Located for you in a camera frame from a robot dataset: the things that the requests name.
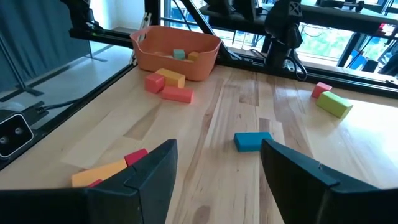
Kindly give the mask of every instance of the wooden tabletop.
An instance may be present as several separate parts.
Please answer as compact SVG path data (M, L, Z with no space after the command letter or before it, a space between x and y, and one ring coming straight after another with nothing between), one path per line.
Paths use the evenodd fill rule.
M398 101L346 90L345 119L315 105L313 85L216 66L190 105L144 91L135 68L0 171L0 189L71 186L79 171L178 141L178 173L167 223L282 223L259 153L238 153L233 134L274 139L380 188L398 186Z

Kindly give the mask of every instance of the pink block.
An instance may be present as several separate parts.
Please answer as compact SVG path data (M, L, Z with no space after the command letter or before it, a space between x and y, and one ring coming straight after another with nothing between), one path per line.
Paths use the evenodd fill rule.
M315 86L315 88L312 91L311 96L318 99L318 97L323 93L324 91L329 91L331 90L331 86L324 84L322 82L318 82L318 84Z
M177 88L174 86L165 86L162 91L162 99L191 103L193 99L193 90Z
M145 77L145 90L151 93L160 92L165 85L165 79L163 75L152 73Z
M140 149L136 152L130 153L124 156L124 160L126 161L127 166L133 165L138 160L142 159L144 156L148 154L146 149Z
M102 183L102 180L98 179L98 180L92 182L88 187L95 187L95 186L97 186L100 183Z

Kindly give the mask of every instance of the toy block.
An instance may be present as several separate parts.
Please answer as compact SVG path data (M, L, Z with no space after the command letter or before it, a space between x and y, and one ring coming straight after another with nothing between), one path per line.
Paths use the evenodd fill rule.
M311 96L318 99L318 97L323 93L324 91L330 91L331 86L324 84L322 82L318 82L318 84L315 86L315 88L312 91Z
M86 187L98 179L106 180L126 167L126 161L121 159L117 162L106 164L105 166L80 172L72 176L72 186Z
M161 96L162 99L166 100L191 103L193 99L193 90L187 88L177 88L174 86L165 86Z
M89 184L88 187L95 187L95 186L97 186L98 184L102 183L102 181L103 181L103 180L98 179L98 180L92 182L91 184Z
M163 75L152 73L145 77L145 90L151 93L160 92L165 86L165 78Z
M188 60L195 61L198 59L199 53L198 52L191 52L188 54Z
M321 93L317 100L317 105L338 118L346 116L353 107L353 104L348 100L330 91Z
M159 69L156 73L164 76L166 86L175 86L178 88L184 88L185 86L185 75L164 68Z
M268 132L258 133L235 133L234 142L238 152L260 151L263 139L271 139Z
M174 49L173 57L175 59L184 60L185 59L185 51L183 49Z
M127 166L133 165L135 162L143 158L148 154L146 149L140 149L136 152L130 153L124 156L124 160L126 161Z

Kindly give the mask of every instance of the plastic bin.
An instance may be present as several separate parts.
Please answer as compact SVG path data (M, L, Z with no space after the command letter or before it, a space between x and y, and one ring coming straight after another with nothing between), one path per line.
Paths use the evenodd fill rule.
M145 39L138 43L140 35ZM187 80L205 80L214 67L221 39L209 34L162 26L149 26L130 35L138 67L155 72L166 68L185 75ZM173 55L173 49L184 49L185 54L199 52L194 62L185 62L160 55Z

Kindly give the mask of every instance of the green block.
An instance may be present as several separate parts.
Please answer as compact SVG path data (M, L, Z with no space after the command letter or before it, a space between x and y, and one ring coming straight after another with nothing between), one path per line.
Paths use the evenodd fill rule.
M348 100L330 91L324 91L319 96L317 105L338 118L346 116L353 107L353 104Z

